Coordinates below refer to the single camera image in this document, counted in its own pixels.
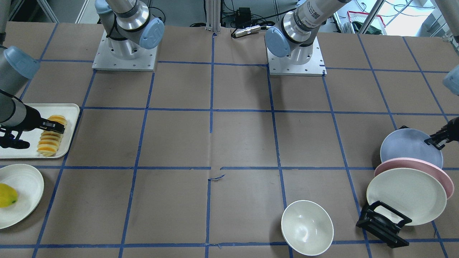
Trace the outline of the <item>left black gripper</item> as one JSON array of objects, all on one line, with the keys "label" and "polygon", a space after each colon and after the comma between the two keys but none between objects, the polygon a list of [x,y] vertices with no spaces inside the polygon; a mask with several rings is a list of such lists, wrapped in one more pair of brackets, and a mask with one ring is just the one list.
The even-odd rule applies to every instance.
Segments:
[{"label": "left black gripper", "polygon": [[459,141],[459,117],[451,119],[440,131],[436,134],[431,134],[424,142],[428,145],[434,146],[438,150],[445,147],[445,142],[458,142]]}]

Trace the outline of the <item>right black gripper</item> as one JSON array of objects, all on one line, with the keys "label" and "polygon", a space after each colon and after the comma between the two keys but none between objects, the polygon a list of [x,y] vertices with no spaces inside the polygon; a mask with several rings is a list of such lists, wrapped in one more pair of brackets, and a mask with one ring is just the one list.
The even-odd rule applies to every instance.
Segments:
[{"label": "right black gripper", "polygon": [[29,142],[21,140],[25,131],[41,129],[64,134],[65,126],[60,122],[43,119],[38,110],[25,104],[16,104],[14,113],[5,122],[1,122],[1,148],[28,149]]}]

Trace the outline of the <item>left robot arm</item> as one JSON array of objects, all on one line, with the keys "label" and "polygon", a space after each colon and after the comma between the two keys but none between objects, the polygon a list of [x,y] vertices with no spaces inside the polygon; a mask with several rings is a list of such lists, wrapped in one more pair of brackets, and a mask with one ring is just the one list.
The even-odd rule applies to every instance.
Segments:
[{"label": "left robot arm", "polygon": [[[285,58],[294,49],[311,45],[319,27],[351,0],[299,0],[295,9],[289,10],[282,21],[270,27],[265,34],[267,50],[278,58]],[[458,43],[458,0],[434,0]],[[458,65],[444,78],[443,85],[458,96]],[[450,120],[424,142],[443,149],[443,143],[458,142],[458,117]]]}]

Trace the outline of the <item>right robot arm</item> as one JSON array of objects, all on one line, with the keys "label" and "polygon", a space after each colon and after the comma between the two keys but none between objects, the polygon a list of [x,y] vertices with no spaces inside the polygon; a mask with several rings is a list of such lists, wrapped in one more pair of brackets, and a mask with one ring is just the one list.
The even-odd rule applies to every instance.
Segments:
[{"label": "right robot arm", "polygon": [[[108,38],[135,43],[143,49],[154,49],[164,34],[164,23],[153,18],[149,7],[139,0],[97,0],[97,14],[108,27]],[[17,93],[40,68],[39,62],[16,46],[1,46],[1,147],[27,149],[24,131],[42,129],[64,134],[66,124],[43,119],[38,110],[25,105]]]}]

